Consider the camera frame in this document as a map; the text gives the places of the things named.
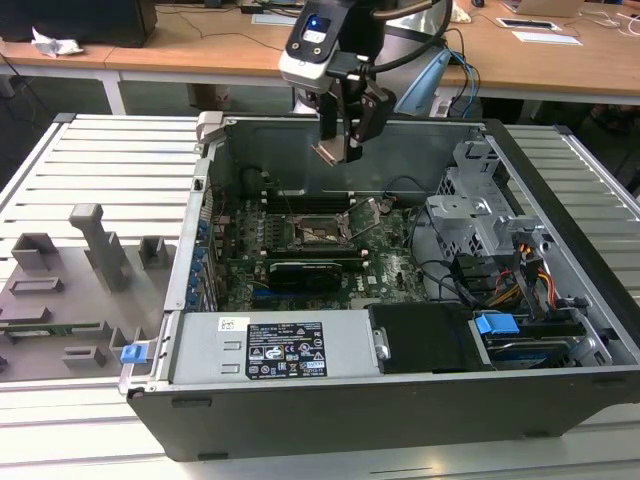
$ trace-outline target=motherboard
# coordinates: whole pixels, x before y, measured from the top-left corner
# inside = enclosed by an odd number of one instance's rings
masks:
[[[344,310],[426,300],[407,248],[411,208],[394,208],[382,196],[328,202],[213,197],[200,248],[207,250],[214,288],[200,289],[203,298],[192,310]]]

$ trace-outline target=table leg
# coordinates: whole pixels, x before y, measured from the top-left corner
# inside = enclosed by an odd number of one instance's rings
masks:
[[[120,92],[120,75],[118,72],[104,71],[100,75],[104,92],[107,94],[111,114],[126,115],[127,110],[124,106],[122,93]]]
[[[12,98],[16,94],[10,80],[11,75],[0,75],[0,97]]]

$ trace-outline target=computer case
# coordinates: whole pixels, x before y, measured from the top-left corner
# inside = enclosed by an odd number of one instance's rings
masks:
[[[0,36],[29,41],[31,27],[49,37],[142,47],[157,21],[154,0],[0,0]]]

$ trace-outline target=red wire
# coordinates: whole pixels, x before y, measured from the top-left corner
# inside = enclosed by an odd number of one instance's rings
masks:
[[[541,268],[538,269],[538,272],[541,274],[542,278],[544,278],[547,281],[547,290],[549,293],[547,296],[547,300],[549,301],[549,304],[555,309],[556,308],[556,282],[551,275],[549,275],[547,272],[545,272]]]

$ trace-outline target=barcode sticker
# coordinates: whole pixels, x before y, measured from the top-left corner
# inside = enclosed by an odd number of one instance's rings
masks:
[[[218,331],[220,332],[246,332],[250,317],[220,317]]]

